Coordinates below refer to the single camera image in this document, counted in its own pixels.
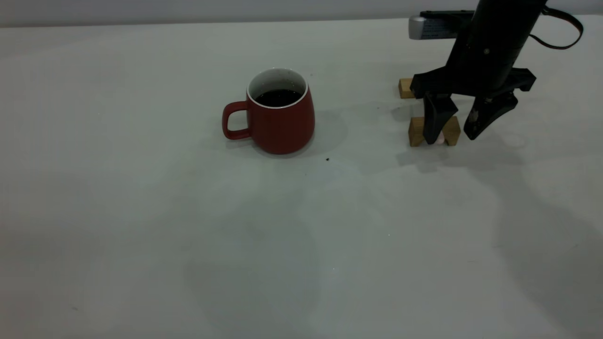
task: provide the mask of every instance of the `white table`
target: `white table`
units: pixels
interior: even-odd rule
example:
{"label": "white table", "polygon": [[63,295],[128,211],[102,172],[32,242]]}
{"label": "white table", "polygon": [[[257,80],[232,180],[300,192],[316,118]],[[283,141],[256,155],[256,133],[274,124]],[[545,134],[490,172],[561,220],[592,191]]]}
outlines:
{"label": "white table", "polygon": [[[453,41],[406,19],[0,30],[0,337],[601,337],[603,17],[579,18],[570,50],[527,42],[515,110],[420,148],[397,81]],[[220,129],[272,66],[314,95],[294,156]]]}

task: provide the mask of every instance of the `dark liquid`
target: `dark liquid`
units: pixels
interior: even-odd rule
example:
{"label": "dark liquid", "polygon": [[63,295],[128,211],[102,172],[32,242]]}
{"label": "dark liquid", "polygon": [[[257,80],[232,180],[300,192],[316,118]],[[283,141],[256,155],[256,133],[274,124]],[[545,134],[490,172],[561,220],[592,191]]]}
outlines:
{"label": "dark liquid", "polygon": [[275,89],[256,98],[257,103],[268,107],[283,107],[290,105],[302,97],[301,94],[289,89]]}

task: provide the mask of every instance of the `mug handle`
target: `mug handle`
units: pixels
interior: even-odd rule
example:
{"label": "mug handle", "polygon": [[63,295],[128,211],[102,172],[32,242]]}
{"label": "mug handle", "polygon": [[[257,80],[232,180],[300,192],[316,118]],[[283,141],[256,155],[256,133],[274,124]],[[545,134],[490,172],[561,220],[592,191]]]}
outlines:
{"label": "mug handle", "polygon": [[224,113],[222,113],[222,132],[224,132],[224,136],[229,138],[230,140],[238,140],[249,138],[249,128],[245,128],[244,130],[231,131],[228,129],[228,118],[232,113],[235,113],[240,110],[247,110],[247,103],[245,101],[237,101],[236,103],[230,103],[226,105],[224,108]]}

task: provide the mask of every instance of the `wooden block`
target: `wooden block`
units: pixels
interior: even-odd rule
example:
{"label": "wooden block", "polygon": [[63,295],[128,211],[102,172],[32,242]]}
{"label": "wooden block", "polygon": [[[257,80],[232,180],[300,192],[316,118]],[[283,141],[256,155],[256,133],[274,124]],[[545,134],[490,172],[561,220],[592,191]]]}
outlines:
{"label": "wooden block", "polygon": [[[411,143],[411,147],[418,147],[425,140],[423,137],[424,124],[425,118],[411,118],[411,124],[408,127],[408,140]],[[456,145],[458,138],[461,136],[461,126],[459,126],[456,116],[452,116],[448,120],[444,128],[442,128],[442,133],[448,146]]]}
{"label": "wooden block", "polygon": [[400,79],[398,83],[398,90],[400,90],[400,97],[402,99],[414,98],[414,94],[411,91],[412,79]]}
{"label": "wooden block", "polygon": [[408,127],[408,139],[411,147],[418,147],[425,138],[423,137],[424,118],[411,118],[411,125]]}
{"label": "wooden block", "polygon": [[448,146],[454,146],[458,142],[458,138],[461,136],[461,126],[458,124],[458,119],[456,116],[452,116],[442,128],[442,133],[444,133],[444,139]]}

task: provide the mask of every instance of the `cable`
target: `cable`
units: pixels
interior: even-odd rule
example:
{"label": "cable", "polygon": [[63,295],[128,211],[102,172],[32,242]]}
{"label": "cable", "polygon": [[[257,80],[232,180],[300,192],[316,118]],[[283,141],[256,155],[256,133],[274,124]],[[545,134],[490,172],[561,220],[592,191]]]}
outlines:
{"label": "cable", "polygon": [[578,41],[580,41],[580,38],[582,38],[582,33],[584,32],[584,26],[582,26],[582,23],[580,21],[578,21],[575,17],[573,17],[571,14],[566,13],[564,11],[549,8],[547,6],[545,6],[542,9],[542,14],[550,15],[552,17],[556,17],[556,18],[569,22],[570,24],[572,24],[574,27],[576,27],[578,29],[578,31],[580,32],[580,35],[578,36],[578,40],[574,41],[573,44],[567,45],[567,46],[553,46],[550,43],[546,43],[546,42],[542,41],[541,38],[539,38],[533,34],[529,35],[529,36],[533,37],[534,40],[538,41],[541,45],[546,46],[548,48],[552,48],[552,49],[568,49],[568,48],[576,45],[578,43]]}

